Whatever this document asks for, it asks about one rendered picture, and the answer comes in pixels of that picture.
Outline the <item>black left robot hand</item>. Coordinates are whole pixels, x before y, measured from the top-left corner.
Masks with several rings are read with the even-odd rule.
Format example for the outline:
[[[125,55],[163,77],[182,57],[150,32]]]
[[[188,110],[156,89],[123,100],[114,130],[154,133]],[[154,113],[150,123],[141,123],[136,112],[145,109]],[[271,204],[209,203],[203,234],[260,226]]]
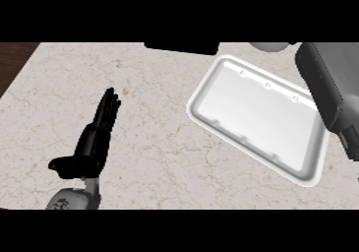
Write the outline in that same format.
[[[74,154],[70,157],[55,158],[48,164],[48,168],[57,172],[61,179],[99,177],[108,157],[120,106],[119,95],[114,89],[108,88],[98,104],[94,121],[83,129]]]

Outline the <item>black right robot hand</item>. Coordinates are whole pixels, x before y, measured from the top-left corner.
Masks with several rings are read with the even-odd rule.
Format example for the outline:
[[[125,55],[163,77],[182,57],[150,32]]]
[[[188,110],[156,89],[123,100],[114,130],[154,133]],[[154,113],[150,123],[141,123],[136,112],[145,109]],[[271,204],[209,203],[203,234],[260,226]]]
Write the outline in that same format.
[[[347,158],[359,162],[359,134],[356,132],[355,126],[347,127],[339,133],[339,139],[342,146],[346,151]]]

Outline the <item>white rectangular tray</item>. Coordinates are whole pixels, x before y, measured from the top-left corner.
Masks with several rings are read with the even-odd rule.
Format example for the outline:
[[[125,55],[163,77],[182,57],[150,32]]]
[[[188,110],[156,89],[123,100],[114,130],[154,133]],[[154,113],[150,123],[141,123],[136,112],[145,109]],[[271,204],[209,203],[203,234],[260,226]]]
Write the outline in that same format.
[[[192,93],[187,113],[296,184],[318,184],[330,133],[306,89],[223,55]]]

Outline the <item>grey pot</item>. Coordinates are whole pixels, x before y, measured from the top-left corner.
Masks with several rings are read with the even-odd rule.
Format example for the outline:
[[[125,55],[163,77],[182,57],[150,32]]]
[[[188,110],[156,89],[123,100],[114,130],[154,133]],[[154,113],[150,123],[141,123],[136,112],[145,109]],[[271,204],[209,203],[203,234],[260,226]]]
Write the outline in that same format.
[[[280,52],[285,50],[290,46],[290,42],[251,42],[250,45],[265,52]]]

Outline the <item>black appliance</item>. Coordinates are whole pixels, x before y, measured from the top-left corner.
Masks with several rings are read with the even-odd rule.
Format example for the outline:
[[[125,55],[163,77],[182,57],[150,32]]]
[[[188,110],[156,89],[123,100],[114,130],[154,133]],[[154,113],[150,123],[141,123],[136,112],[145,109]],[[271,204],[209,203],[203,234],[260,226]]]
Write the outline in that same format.
[[[175,52],[185,52],[203,55],[216,55],[219,52],[218,42],[147,42],[144,46]]]

